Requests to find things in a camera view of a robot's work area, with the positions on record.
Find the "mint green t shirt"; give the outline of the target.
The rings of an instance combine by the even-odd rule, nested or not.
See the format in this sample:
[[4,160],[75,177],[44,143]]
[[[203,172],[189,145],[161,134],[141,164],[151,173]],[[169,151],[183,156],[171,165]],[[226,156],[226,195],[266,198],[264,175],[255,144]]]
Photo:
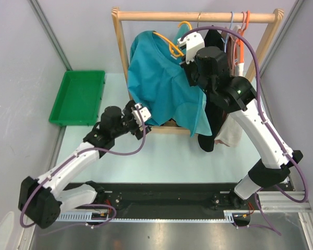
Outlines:
[[178,31],[176,32],[172,42],[174,45],[177,45],[177,40],[180,39],[185,33],[191,30],[191,27],[187,24],[184,24],[178,28]]

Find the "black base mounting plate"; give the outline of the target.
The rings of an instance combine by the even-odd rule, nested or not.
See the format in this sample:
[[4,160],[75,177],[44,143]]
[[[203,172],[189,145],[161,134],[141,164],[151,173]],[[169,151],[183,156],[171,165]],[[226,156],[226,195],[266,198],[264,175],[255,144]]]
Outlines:
[[297,213],[299,205],[293,204],[283,194],[270,187],[249,199],[233,200],[231,190],[235,183],[96,183],[103,189],[93,206],[79,209],[100,210],[99,204],[111,205],[112,215],[166,215],[171,217],[211,215],[218,211],[232,213],[236,225],[250,223],[261,211],[269,213]]

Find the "black t shirt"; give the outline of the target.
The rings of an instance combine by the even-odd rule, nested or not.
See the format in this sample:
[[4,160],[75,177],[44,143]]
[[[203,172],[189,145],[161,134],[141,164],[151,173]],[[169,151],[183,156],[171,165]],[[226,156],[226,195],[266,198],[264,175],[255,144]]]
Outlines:
[[215,106],[200,87],[189,85],[180,62],[180,59],[175,60],[172,89],[169,91],[172,95],[172,119],[191,134],[197,133],[200,148],[212,152],[224,123],[223,110]]

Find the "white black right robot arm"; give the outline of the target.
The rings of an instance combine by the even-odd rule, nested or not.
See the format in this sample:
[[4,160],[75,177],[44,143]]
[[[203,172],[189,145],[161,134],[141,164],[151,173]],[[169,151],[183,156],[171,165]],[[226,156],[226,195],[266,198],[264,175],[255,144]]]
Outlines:
[[189,84],[200,87],[212,103],[228,113],[245,131],[260,155],[260,160],[231,192],[231,205],[242,209],[255,192],[284,181],[303,154],[281,140],[259,109],[258,94],[252,84],[242,76],[231,75],[227,55],[218,47],[187,46],[181,67]]

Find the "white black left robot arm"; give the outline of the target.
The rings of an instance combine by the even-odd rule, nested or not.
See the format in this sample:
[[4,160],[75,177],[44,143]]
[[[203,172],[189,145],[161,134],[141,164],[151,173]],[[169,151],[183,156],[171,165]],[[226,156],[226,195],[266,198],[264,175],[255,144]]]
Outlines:
[[134,101],[129,101],[124,109],[117,106],[105,108],[100,121],[64,161],[37,178],[26,177],[22,181],[18,201],[20,225],[23,228],[37,225],[46,229],[61,213],[70,209],[101,207],[105,196],[96,183],[89,181],[71,190],[66,190],[66,186],[106,153],[119,156],[119,152],[112,150],[116,138],[130,133],[145,141],[151,131],[146,121],[151,117],[147,107]]

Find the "pink plastic hanger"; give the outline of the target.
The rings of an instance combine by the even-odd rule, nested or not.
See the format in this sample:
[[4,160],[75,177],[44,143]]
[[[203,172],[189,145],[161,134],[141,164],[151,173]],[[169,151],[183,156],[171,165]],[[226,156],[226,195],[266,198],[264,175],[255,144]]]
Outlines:
[[[246,18],[247,18],[247,13],[242,11],[243,14],[243,20],[242,20],[242,25],[236,25],[233,28],[234,32],[237,32],[239,35],[243,36],[245,30],[247,29],[247,22],[246,22]],[[235,37],[234,35],[230,35],[231,41],[232,41],[232,47],[233,47],[233,52],[236,52],[236,48],[240,47],[241,44],[241,40],[239,40],[237,37]]]

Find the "light blue plastic hanger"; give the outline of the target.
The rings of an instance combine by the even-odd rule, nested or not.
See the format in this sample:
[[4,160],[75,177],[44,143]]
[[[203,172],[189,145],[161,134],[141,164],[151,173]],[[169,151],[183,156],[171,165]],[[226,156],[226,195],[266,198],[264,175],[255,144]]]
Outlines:
[[[230,30],[232,29],[233,21],[234,21],[234,12],[231,11],[231,22],[230,22],[230,25],[229,25],[229,29]],[[227,52],[227,46],[228,46],[229,38],[230,38],[230,34],[227,33],[226,34],[226,38],[224,39],[224,52],[225,53]]]

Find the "orange plastic hanger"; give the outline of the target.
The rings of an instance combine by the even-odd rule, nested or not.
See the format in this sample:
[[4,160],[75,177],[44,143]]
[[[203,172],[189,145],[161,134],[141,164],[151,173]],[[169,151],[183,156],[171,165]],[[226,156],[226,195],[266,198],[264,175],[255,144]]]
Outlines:
[[[247,18],[246,18],[246,22],[247,22],[247,29],[248,29],[248,25],[249,25],[249,21],[250,21],[250,11],[248,10],[248,11],[246,11],[246,13],[247,13]],[[238,55],[237,55],[237,59],[238,59],[238,63],[239,64],[242,64],[242,63],[244,63],[244,59],[245,59],[245,56],[244,56],[244,42],[242,41],[241,42],[241,44],[240,44],[240,47],[239,47],[239,49],[237,50],[237,52],[238,52]]]

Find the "pink beige garment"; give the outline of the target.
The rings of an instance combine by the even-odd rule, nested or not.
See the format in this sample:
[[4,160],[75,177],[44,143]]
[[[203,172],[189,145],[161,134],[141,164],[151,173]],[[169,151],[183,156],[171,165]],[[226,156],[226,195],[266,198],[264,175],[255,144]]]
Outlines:
[[[224,31],[221,32],[223,42],[224,42],[224,39],[226,38],[226,34],[227,32],[224,32]],[[236,52],[233,52],[232,41],[231,41],[231,38],[229,38],[226,55],[227,55],[228,66],[230,68],[230,73],[233,76],[243,75],[243,65],[237,62],[238,61],[237,59],[238,48],[239,47],[236,48]]]

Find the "green plastic tray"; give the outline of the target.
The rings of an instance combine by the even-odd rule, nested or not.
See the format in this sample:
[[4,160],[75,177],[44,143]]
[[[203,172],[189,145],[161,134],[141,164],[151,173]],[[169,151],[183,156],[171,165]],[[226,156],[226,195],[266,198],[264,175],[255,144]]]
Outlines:
[[66,71],[49,116],[58,126],[96,123],[105,85],[103,70]]

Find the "white garment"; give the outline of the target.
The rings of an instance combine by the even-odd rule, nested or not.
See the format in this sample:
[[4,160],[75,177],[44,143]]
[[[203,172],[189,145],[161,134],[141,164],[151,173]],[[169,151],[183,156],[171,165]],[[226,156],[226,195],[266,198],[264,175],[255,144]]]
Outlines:
[[224,144],[228,147],[235,147],[239,144],[242,137],[242,128],[240,125],[229,115],[223,114],[223,124],[214,139],[215,144]]

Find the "teal blue t shirt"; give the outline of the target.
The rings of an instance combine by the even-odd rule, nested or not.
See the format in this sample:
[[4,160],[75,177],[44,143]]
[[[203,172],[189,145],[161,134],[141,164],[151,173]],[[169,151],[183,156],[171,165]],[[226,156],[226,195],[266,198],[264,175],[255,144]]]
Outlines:
[[127,85],[134,101],[150,111],[149,125],[161,126],[173,119],[191,135],[212,135],[205,94],[189,85],[179,60],[153,31],[141,32],[131,45]]

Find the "yellow plastic hanger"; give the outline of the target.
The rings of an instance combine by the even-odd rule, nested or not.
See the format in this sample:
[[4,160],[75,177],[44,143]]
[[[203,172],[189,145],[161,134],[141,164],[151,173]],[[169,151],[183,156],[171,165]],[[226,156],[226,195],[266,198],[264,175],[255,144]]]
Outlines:
[[[188,21],[182,21],[178,24],[178,28],[184,24],[187,24],[188,26],[191,27],[191,30],[192,30],[192,25],[190,22]],[[169,40],[167,37],[165,37],[164,35],[156,32],[156,31],[153,31],[152,32],[154,35],[158,36],[159,38],[161,38],[166,44],[168,44],[168,49],[170,51],[170,55],[177,59],[177,58],[181,58],[185,55],[185,53],[183,52],[183,49],[179,48],[179,45],[174,45],[173,42],[171,40]]]

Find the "wooden clothes rack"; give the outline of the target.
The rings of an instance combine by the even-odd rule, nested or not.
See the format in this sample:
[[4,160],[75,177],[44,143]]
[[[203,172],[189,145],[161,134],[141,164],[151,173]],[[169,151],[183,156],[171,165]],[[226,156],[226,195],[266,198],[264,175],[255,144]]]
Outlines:
[[[155,17],[156,21],[167,21],[166,12],[156,12],[155,16],[152,14],[154,13],[147,12],[145,15],[144,12],[122,12],[119,11],[118,8],[112,9],[112,18],[126,83],[128,81],[129,64],[123,34],[122,20],[131,20],[129,18],[132,17],[132,20],[134,21],[150,21]],[[271,122],[269,122],[267,116],[263,113],[261,108],[259,71],[260,60],[258,60],[257,54],[254,52],[252,46],[243,36],[239,35],[237,32],[217,26],[205,26],[192,29],[185,33],[181,39],[193,32],[198,32],[201,30],[224,31],[236,36],[239,40],[244,42],[253,57],[253,62],[250,66],[252,67],[253,64],[255,65],[257,91],[255,91],[251,86],[251,80],[253,76],[251,76],[251,78],[247,78],[247,75],[249,74],[248,71],[245,77],[231,75],[227,64],[227,55],[218,47],[211,46],[205,46],[204,48],[197,51],[194,58],[194,62],[197,65],[198,71],[196,74],[197,86],[200,87],[204,93],[206,93],[212,103],[234,118],[234,120],[239,123],[240,127],[244,129],[248,135],[250,135],[250,132],[264,134],[265,132],[269,133],[272,131],[272,133],[274,133],[272,127],[269,125]],[[186,131],[188,134],[190,134],[188,129],[174,126],[152,126],[151,130],[152,132],[155,131],[156,133],[175,133],[177,131]]]

